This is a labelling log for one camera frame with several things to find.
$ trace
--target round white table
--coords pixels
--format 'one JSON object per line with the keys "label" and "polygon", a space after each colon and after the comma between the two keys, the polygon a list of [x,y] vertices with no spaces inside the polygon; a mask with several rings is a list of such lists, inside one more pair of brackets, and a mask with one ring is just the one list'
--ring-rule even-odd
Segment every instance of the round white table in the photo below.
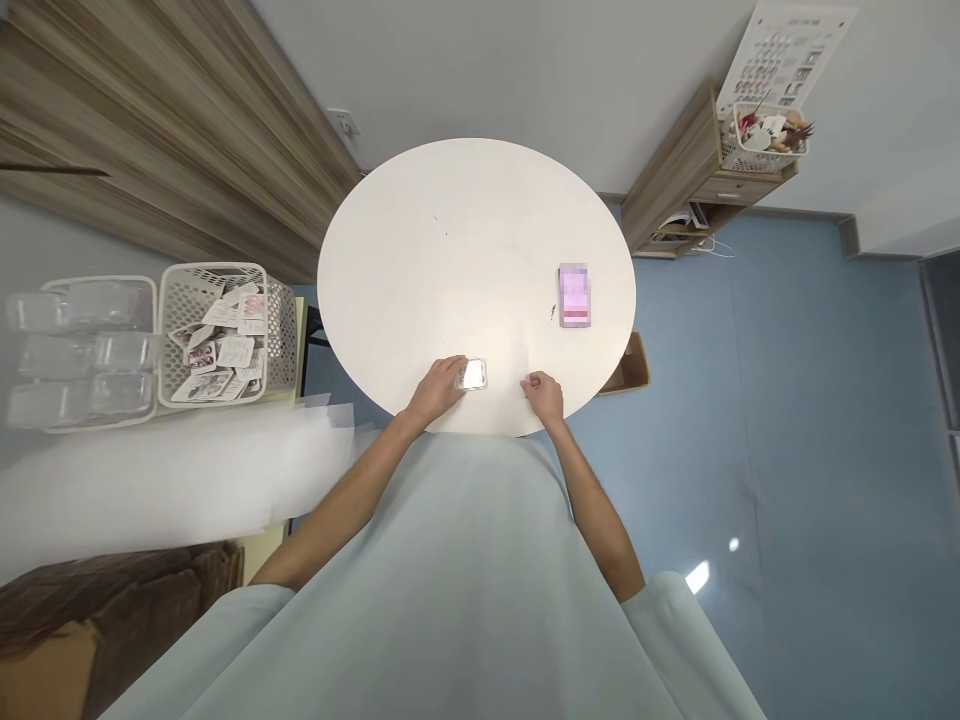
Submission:
{"label": "round white table", "polygon": [[[561,328],[557,271],[584,263],[589,328]],[[357,185],[327,230],[317,269],[327,338],[353,381],[403,410],[440,357],[480,357],[487,387],[433,432],[541,429],[520,388],[532,370],[563,386],[564,413],[592,398],[633,328],[623,234],[589,186],[520,145],[464,138],[408,150]]]}

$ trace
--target hand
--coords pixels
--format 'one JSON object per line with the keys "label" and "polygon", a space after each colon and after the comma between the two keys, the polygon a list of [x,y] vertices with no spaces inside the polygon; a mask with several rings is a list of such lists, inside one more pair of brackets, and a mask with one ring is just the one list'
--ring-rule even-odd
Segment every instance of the hand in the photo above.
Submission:
{"label": "hand", "polygon": [[521,380],[520,387],[523,388],[523,394],[527,396],[540,422],[547,429],[562,423],[563,389],[560,383],[539,370],[530,373],[529,378],[529,380],[526,378]]}
{"label": "hand", "polygon": [[467,358],[464,355],[436,360],[430,366],[404,411],[420,431],[426,430],[427,425],[467,394],[466,390],[460,390],[456,385],[457,376],[466,366]]}

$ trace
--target wrist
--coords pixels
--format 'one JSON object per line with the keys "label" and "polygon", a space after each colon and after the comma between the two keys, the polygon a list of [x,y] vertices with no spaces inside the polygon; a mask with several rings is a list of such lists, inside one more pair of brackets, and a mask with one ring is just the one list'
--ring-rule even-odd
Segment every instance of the wrist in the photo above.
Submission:
{"label": "wrist", "polygon": [[547,435],[553,437],[558,432],[563,432],[567,429],[567,423],[563,417],[552,417],[545,418],[540,421],[543,424],[543,429],[547,431]]}
{"label": "wrist", "polygon": [[427,425],[429,425],[431,421],[417,415],[415,412],[411,412],[410,409],[407,408],[397,413],[393,422],[404,436],[413,441],[420,433],[427,429]]}

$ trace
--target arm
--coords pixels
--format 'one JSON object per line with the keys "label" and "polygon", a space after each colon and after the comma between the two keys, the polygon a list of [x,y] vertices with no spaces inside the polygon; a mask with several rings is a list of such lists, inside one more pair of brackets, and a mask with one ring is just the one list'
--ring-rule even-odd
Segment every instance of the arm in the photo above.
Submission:
{"label": "arm", "polygon": [[643,589],[643,573],[620,516],[563,419],[560,384],[546,373],[535,372],[520,385],[557,449],[573,520],[607,585],[617,601],[623,603]]}
{"label": "arm", "polygon": [[299,590],[370,522],[407,449],[427,425],[465,394],[456,389],[455,381],[466,362],[459,355],[433,364],[407,409],[391,421],[340,478],[297,532],[267,558],[251,585],[282,585]]}

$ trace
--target drawer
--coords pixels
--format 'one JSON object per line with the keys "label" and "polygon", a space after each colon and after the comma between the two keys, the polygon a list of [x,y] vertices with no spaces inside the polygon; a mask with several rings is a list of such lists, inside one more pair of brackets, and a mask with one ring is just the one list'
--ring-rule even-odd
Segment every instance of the drawer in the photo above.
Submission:
{"label": "drawer", "polygon": [[757,200],[778,187],[777,183],[711,177],[700,186],[700,189],[690,199],[697,202],[723,203],[725,205],[753,205]]}

